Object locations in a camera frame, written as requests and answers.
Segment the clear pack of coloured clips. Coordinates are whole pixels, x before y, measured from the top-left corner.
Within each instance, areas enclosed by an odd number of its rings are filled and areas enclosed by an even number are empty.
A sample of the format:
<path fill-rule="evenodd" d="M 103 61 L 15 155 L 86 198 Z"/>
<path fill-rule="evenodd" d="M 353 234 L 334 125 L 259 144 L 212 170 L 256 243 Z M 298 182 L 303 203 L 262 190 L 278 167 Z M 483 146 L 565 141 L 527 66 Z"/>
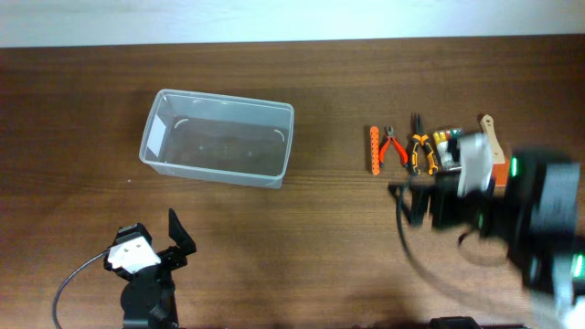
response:
<path fill-rule="evenodd" d="M 460 128 L 443 129 L 432 134 L 443 172 L 458 172 L 462 169 L 458 149 L 458 140 L 462 136 L 463 130 Z"/>

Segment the orange scraper with wooden handle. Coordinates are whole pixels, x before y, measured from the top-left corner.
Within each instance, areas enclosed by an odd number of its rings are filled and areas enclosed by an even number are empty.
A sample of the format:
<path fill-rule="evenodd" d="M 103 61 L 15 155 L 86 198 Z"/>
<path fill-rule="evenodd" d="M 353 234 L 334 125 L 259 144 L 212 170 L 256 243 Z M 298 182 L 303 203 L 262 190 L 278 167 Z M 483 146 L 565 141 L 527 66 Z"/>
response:
<path fill-rule="evenodd" d="M 495 181 L 495 187 L 504 188 L 507 184 L 509 175 L 510 162 L 505 156 L 499 141 L 495 134 L 495 121 L 492 116 L 486 114 L 480 120 L 480 126 L 487 136 L 488 143 L 492 150 L 493 169 L 492 178 Z"/>

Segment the clear plastic storage container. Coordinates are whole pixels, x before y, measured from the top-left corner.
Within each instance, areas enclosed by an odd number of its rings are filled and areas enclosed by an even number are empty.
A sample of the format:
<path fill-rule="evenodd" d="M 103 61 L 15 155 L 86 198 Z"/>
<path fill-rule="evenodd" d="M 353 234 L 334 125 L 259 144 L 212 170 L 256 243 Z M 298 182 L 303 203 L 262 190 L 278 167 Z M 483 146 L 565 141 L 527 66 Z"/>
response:
<path fill-rule="evenodd" d="M 139 158 L 160 175 L 279 189 L 293 131 L 289 103 L 163 89 L 147 117 Z"/>

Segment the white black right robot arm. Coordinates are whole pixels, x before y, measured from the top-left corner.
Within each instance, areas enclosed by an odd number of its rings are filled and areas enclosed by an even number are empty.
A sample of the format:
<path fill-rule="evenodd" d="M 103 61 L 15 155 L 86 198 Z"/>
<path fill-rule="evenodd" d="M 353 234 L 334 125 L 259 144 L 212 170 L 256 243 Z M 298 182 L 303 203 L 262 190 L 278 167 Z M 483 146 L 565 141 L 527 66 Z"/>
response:
<path fill-rule="evenodd" d="M 432 186 L 410 181 L 389 186 L 397 223 L 438 230 L 463 224 L 483 239 L 501 239 L 524 287 L 547 308 L 558 328 L 584 325 L 584 238 L 577 232 L 580 163 L 550 150 L 517 150 L 510 158 L 505 192 L 458 196 L 452 178 Z"/>

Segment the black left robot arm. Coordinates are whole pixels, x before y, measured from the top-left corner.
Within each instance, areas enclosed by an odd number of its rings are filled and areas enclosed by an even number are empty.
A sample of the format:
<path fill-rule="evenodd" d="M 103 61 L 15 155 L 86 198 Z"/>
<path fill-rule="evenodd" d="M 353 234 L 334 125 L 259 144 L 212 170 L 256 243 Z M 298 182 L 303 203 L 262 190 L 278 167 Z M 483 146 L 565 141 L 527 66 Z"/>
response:
<path fill-rule="evenodd" d="M 196 243 L 176 212 L 168 210 L 168 236 L 175 243 L 156 251 L 142 223 L 120 228 L 106 252 L 104 269 L 127 281 L 120 303 L 124 328 L 178 328 L 172 272 L 187 265 Z"/>

